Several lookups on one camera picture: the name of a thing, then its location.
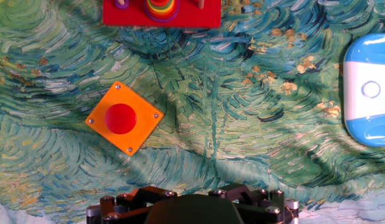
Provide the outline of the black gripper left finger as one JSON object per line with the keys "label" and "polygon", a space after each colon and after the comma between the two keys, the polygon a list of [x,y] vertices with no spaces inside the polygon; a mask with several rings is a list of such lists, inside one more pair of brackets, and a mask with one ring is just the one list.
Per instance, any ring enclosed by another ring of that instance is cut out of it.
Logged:
{"label": "black gripper left finger", "polygon": [[153,204],[174,197],[177,197],[176,192],[152,186],[116,197],[105,195],[100,198],[99,204],[86,208],[86,223],[144,223]]}

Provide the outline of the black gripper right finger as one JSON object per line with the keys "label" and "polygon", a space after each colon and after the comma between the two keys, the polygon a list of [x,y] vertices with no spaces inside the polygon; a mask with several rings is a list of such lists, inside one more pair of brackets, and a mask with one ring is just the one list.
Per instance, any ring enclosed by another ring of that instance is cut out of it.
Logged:
{"label": "black gripper right finger", "polygon": [[244,223],[299,223],[299,201],[285,197],[281,190],[251,190],[244,184],[229,184],[208,194],[229,200]]}

